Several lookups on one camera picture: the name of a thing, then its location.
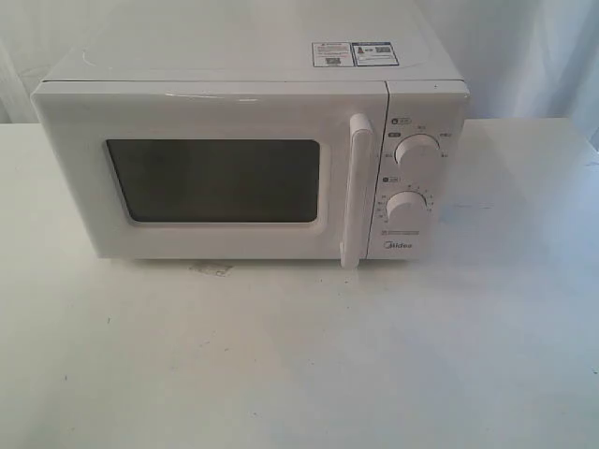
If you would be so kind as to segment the white microwave door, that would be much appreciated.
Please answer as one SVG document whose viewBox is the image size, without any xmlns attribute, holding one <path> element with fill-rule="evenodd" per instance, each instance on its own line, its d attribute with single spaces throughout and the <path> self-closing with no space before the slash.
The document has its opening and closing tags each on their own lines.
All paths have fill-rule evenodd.
<svg viewBox="0 0 599 449">
<path fill-rule="evenodd" d="M 45 81 L 32 101 L 101 257 L 366 256 L 382 81 Z"/>
</svg>

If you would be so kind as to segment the white microwave oven body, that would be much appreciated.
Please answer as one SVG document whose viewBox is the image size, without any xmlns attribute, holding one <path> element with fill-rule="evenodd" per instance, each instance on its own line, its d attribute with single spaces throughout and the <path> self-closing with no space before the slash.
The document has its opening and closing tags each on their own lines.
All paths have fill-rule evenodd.
<svg viewBox="0 0 599 449">
<path fill-rule="evenodd" d="M 390 42 L 399 65 L 314 67 L 315 42 Z M 67 54 L 45 81 L 384 82 L 387 117 L 367 253 L 358 264 L 415 259 L 426 250 L 470 96 L 439 39 L 417 19 L 405 24 L 389 17 L 356 23 L 296 16 L 252 21 L 224 11 L 119 14 Z M 396 147 L 416 134 L 437 140 L 438 167 L 399 168 Z M 419 221 L 390 223 L 387 201 L 403 191 L 423 195 L 428 212 Z"/>
</svg>

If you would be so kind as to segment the clear tape patch on table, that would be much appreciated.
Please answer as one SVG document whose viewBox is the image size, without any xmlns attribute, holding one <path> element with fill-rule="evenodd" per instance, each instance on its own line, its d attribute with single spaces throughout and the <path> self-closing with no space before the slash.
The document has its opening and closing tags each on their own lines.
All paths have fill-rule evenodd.
<svg viewBox="0 0 599 449">
<path fill-rule="evenodd" d="M 209 276 L 226 277 L 233 267 L 231 265 L 197 261 L 189 269 Z"/>
</svg>

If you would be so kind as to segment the lower white control knob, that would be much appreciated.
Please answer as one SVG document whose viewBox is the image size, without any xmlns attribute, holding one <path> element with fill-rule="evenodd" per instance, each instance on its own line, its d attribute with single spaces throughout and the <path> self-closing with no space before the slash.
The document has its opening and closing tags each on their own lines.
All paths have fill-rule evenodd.
<svg viewBox="0 0 599 449">
<path fill-rule="evenodd" d="M 387 220 L 390 223 L 419 221 L 428 212 L 423 195 L 414 191 L 403 191 L 392 196 L 386 204 Z"/>
</svg>

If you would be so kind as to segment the white control knob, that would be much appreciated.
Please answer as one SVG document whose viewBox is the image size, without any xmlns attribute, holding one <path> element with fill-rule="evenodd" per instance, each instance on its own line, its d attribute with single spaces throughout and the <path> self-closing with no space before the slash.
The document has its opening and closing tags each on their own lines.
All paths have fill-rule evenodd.
<svg viewBox="0 0 599 449">
<path fill-rule="evenodd" d="M 386 204 L 387 220 L 390 223 L 419 221 L 428 212 L 423 195 L 414 191 L 403 191 L 392 196 Z"/>
<path fill-rule="evenodd" d="M 416 134 L 402 140 L 395 150 L 399 168 L 438 167 L 442 159 L 437 140 L 426 134 Z"/>
</svg>

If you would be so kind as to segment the upper white control knob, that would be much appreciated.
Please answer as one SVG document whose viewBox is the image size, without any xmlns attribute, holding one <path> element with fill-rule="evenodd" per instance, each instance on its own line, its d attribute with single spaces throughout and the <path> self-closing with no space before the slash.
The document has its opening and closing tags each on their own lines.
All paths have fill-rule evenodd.
<svg viewBox="0 0 599 449">
<path fill-rule="evenodd" d="M 437 140 L 426 134 L 416 134 L 402 140 L 395 150 L 399 168 L 438 167 L 442 159 Z"/>
</svg>

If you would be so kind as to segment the left warning label sticker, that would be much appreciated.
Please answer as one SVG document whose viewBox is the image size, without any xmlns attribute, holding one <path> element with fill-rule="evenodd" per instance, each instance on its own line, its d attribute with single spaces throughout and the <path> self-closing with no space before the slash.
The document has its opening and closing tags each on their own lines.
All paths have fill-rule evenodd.
<svg viewBox="0 0 599 449">
<path fill-rule="evenodd" d="M 315 42 L 312 44 L 314 67 L 353 67 L 351 44 L 348 42 Z"/>
</svg>

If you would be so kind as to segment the warning label sticker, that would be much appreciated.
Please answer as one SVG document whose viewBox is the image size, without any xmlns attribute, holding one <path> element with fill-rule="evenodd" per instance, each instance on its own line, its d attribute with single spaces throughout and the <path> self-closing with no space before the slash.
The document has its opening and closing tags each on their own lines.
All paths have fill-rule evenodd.
<svg viewBox="0 0 599 449">
<path fill-rule="evenodd" d="M 353 67 L 351 44 L 348 42 L 315 42 L 312 44 L 314 67 Z"/>
<path fill-rule="evenodd" d="M 390 42 L 352 42 L 356 66 L 398 66 L 399 60 Z"/>
</svg>

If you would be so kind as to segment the right warning label sticker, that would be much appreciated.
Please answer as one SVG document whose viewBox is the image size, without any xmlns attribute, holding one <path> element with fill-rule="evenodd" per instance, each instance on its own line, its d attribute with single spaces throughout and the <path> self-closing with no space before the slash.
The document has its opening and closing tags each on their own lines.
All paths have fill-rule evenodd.
<svg viewBox="0 0 599 449">
<path fill-rule="evenodd" d="M 390 42 L 352 42 L 356 66 L 398 66 L 399 60 Z"/>
</svg>

